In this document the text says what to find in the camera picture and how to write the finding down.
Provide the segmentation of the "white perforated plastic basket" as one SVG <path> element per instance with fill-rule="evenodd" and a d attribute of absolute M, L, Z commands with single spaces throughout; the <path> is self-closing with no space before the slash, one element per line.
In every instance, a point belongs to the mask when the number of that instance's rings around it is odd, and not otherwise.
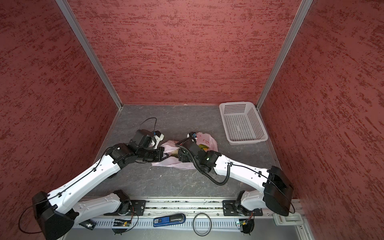
<path fill-rule="evenodd" d="M 268 140 L 266 128 L 253 103 L 222 103 L 219 109 L 230 145 L 250 145 Z"/>

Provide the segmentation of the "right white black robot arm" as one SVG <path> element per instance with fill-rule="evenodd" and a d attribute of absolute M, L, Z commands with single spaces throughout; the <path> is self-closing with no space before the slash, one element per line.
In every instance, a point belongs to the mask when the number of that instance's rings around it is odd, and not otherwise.
<path fill-rule="evenodd" d="M 232 178 L 255 189 L 238 194 L 235 208 L 239 214 L 245 216 L 261 208 L 268 208 L 284 217 L 296 212 L 292 204 L 294 187 L 279 167 L 252 167 L 216 151 L 206 152 L 192 137 L 176 143 L 176 146 L 179 148 L 179 156 L 190 161 L 199 173 L 214 184 L 223 186 Z"/>

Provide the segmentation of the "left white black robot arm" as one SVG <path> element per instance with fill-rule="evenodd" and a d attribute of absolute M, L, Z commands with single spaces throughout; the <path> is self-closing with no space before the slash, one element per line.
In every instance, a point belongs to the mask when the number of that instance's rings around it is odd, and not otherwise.
<path fill-rule="evenodd" d="M 133 216 L 131 199 L 122 190 L 86 202 L 81 199 L 129 164 L 139 160 L 160 162 L 164 148 L 159 144 L 163 139 L 159 131 L 137 130 L 128 144 L 107 148 L 98 161 L 71 181 L 49 193 L 39 192 L 33 196 L 31 207 L 45 239 L 58 240 L 80 223 L 93 228 L 91 219 L 100 215 Z"/>

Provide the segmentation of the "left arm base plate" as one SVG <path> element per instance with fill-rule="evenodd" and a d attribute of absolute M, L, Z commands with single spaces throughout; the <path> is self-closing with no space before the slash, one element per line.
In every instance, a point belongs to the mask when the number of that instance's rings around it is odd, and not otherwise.
<path fill-rule="evenodd" d="M 130 200 L 124 201 L 119 206 L 117 212 L 120 216 L 133 216 L 137 214 L 139 217 L 144 215 L 147 201 L 145 200 Z"/>

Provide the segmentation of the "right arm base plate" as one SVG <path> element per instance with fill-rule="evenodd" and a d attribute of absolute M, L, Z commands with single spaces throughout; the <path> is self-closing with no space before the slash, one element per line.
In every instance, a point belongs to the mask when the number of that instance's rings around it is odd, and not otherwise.
<path fill-rule="evenodd" d="M 250 211 L 234 200 L 223 200 L 224 216 L 244 216 L 244 217 L 260 217 L 263 216 L 262 209 L 254 209 Z"/>

